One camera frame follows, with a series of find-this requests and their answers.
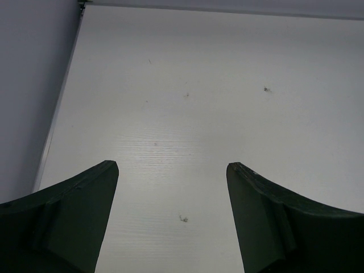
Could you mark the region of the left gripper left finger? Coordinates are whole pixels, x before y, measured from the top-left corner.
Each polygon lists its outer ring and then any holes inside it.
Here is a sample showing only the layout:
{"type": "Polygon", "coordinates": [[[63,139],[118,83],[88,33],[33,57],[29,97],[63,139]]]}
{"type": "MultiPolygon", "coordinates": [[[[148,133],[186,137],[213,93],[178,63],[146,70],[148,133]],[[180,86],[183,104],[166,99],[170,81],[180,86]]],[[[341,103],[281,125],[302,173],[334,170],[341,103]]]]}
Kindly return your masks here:
{"type": "Polygon", "coordinates": [[[117,187],[115,161],[1,204],[1,272],[95,272],[117,187]]]}

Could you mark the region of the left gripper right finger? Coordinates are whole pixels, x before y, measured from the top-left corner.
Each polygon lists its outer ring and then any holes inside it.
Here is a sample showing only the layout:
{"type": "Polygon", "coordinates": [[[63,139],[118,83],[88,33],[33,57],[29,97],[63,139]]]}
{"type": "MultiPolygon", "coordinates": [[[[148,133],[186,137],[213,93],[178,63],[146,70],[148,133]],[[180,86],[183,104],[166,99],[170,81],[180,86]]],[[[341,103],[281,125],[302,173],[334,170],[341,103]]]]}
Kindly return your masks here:
{"type": "Polygon", "coordinates": [[[363,271],[363,214],[308,199],[239,162],[226,178],[245,272],[363,271]]]}

